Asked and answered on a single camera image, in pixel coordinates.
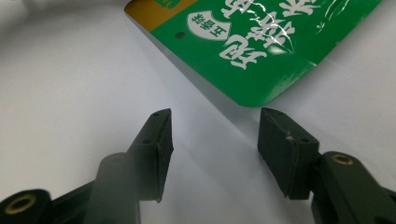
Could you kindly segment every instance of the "green package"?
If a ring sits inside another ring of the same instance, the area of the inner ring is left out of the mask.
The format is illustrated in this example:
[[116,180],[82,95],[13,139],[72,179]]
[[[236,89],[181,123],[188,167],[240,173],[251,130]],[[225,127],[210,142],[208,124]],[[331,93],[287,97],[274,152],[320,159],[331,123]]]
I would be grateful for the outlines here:
[[317,66],[381,0],[133,0],[125,11],[243,106]]

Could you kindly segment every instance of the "small hole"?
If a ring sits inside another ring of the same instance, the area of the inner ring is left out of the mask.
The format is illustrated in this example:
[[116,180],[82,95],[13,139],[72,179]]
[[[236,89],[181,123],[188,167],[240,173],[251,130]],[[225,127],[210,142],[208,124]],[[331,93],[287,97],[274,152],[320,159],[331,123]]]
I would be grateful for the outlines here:
[[24,210],[30,208],[33,204],[35,204],[35,195],[34,194],[26,194],[23,195],[14,201],[12,201],[6,207],[6,214],[15,215],[23,212]]
[[332,157],[332,159],[340,164],[343,164],[343,165],[352,165],[353,164],[353,160],[347,156],[344,156],[344,155],[335,155]]
[[175,35],[175,37],[176,37],[177,39],[182,39],[182,38],[184,38],[184,36],[186,36],[186,33],[184,33],[184,32],[178,32],[178,33]]

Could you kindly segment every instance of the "brass insert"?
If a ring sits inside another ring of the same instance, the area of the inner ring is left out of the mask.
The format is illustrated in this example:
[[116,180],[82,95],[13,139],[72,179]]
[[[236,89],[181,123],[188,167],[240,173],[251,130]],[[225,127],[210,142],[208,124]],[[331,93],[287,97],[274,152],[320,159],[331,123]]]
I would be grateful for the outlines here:
[[15,215],[30,208],[33,204],[35,204],[35,195],[25,194],[9,203],[5,212],[8,215]]
[[340,164],[343,164],[343,165],[352,165],[353,164],[352,159],[350,159],[347,156],[341,155],[341,154],[334,155],[332,157],[332,159]]

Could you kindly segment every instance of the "white surface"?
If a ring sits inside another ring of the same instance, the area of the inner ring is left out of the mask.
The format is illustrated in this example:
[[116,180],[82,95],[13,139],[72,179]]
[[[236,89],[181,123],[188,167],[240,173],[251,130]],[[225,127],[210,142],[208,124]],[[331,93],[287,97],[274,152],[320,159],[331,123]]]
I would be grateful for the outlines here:
[[[257,148],[259,108],[181,73],[127,18],[127,1],[0,3],[0,200],[56,198],[125,151],[149,114],[173,110],[163,201],[142,223],[313,223],[285,200]],[[313,72],[276,98],[320,151],[359,158],[396,189],[396,1],[384,2]]]

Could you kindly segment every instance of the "black plastic part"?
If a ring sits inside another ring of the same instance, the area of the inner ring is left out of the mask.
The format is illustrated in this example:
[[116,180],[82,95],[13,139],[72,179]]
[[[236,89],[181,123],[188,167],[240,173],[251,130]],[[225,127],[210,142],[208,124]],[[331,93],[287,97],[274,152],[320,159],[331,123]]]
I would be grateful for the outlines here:
[[263,108],[259,152],[285,197],[308,199],[308,170],[318,158],[318,140],[279,111]]
[[139,201],[157,200],[173,152],[171,110],[152,114],[127,153],[102,160],[84,224],[140,223]]
[[93,184],[83,223],[140,223],[135,173],[130,154],[116,153],[104,158]]
[[140,223],[139,201],[161,200],[172,152],[171,110],[165,109],[149,117],[128,153],[102,160],[95,181],[54,201],[42,189],[12,195],[0,203],[0,223]]
[[84,220],[93,181],[52,201],[57,224],[78,224]]
[[323,202],[315,195],[312,200],[311,209],[316,224],[339,223],[337,213],[331,202]]
[[396,204],[359,160],[327,152],[318,166],[340,223],[396,223]]
[[390,189],[384,189],[384,191],[390,196],[394,203],[396,203],[396,192]]
[[157,111],[148,118],[128,150],[138,171],[139,200],[161,200],[172,152],[171,110]]
[[0,203],[2,224],[50,224],[52,221],[50,195],[43,189],[21,191]]

